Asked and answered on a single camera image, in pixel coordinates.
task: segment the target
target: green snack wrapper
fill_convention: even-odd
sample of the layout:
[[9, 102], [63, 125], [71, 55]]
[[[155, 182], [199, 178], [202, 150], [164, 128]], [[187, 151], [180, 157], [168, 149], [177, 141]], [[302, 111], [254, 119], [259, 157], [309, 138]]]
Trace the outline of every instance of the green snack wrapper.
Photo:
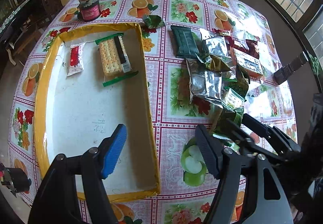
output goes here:
[[243, 113], [244, 113], [244, 107], [239, 107], [232, 110], [228, 108], [226, 104], [223, 104], [223, 111], [216, 122], [214, 133], [216, 135], [226, 136], [225, 134], [226, 130], [230, 128], [230, 125], [228, 125], [227, 119], [229, 119], [230, 121], [233, 121], [235, 124], [237, 124], [240, 127], [242, 118], [243, 118]]
[[224, 89], [232, 88], [243, 99], [245, 99], [249, 90], [250, 76], [248, 72], [239, 64], [236, 66], [236, 79], [237, 81], [224, 81]]
[[219, 57], [207, 54], [203, 57], [197, 55], [198, 60], [205, 65], [205, 67], [211, 71], [227, 72], [230, 71], [229, 66]]
[[160, 16], [157, 15], [144, 15], [142, 17], [142, 20], [144, 21], [145, 25], [150, 28], [159, 28], [162, 26], [165, 26], [165, 23], [163, 19]]
[[171, 30], [178, 46], [176, 57], [196, 58], [200, 54], [189, 27], [171, 25]]

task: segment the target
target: floral tablecloth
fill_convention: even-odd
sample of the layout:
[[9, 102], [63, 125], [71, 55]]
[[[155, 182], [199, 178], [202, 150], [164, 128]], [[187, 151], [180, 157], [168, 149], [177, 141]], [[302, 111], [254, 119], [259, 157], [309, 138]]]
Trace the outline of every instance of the floral tablecloth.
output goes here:
[[[288, 83], [278, 86], [272, 77], [281, 63], [267, 20], [248, 5], [238, 0], [100, 0], [101, 16], [85, 23], [77, 19], [78, 4], [78, 0], [70, 0], [42, 34], [26, 62], [14, 95], [9, 125], [9, 157], [11, 166], [22, 168], [32, 180], [30, 191], [19, 194], [28, 205], [32, 205], [42, 181], [33, 140], [35, 96], [42, 63], [56, 36], [82, 25], [142, 22], [141, 17], [150, 13], [161, 16], [166, 22], [163, 28], [143, 28], [161, 194], [114, 204], [119, 221], [126, 224], [200, 223], [210, 208], [218, 185], [207, 171], [198, 180], [183, 176], [184, 169], [180, 163], [183, 147], [194, 136], [197, 124], [210, 126], [212, 108], [208, 102], [195, 100], [189, 103], [189, 75], [184, 59], [174, 55], [176, 45], [170, 25], [190, 27], [197, 38], [201, 37], [199, 28], [231, 30], [234, 39], [245, 44], [246, 48], [245, 39], [258, 40], [264, 78], [251, 79], [245, 112], [262, 123], [277, 126], [297, 141]], [[271, 149], [265, 140], [247, 128], [243, 129], [258, 145]], [[241, 177], [240, 190], [244, 189], [244, 183], [245, 179]], [[90, 222], [85, 201], [80, 201], [80, 207], [83, 219]], [[236, 205], [237, 216], [240, 211], [241, 207]]]

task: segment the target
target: snack bag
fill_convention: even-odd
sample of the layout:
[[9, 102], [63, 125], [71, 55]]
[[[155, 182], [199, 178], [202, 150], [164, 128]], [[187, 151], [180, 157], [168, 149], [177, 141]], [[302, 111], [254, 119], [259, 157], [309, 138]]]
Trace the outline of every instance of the snack bag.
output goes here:
[[73, 75], [75, 73], [84, 70], [83, 65], [83, 48], [85, 43], [78, 45], [71, 45], [71, 58], [68, 67], [67, 76]]
[[138, 73], [138, 71], [132, 71], [122, 36], [123, 33], [116, 33], [95, 41], [100, 49], [102, 67], [106, 79], [103, 86], [117, 83]]

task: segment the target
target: plastic bag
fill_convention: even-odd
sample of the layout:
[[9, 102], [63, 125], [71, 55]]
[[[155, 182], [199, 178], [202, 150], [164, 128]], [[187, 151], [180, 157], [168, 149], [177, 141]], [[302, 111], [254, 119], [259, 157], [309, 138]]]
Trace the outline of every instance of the plastic bag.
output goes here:
[[83, 65], [83, 48], [85, 43], [71, 45], [71, 58], [70, 65], [68, 67], [67, 76], [71, 76], [75, 73], [81, 72], [84, 70]]

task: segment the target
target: red snack packet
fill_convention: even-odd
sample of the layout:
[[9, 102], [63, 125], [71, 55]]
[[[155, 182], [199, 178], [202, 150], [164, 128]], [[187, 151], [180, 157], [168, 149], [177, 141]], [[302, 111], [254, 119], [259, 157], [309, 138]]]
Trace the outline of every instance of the red snack packet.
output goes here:
[[233, 41], [233, 45], [231, 47], [233, 47], [235, 49], [238, 49], [238, 50], [240, 50], [240, 51], [242, 51], [244, 53], [249, 54], [249, 49], [246, 49], [244, 47], [244, 45], [242, 43], [240, 43], [239, 41], [234, 40]]
[[246, 39], [247, 46], [249, 47], [249, 55], [259, 59], [258, 41]]

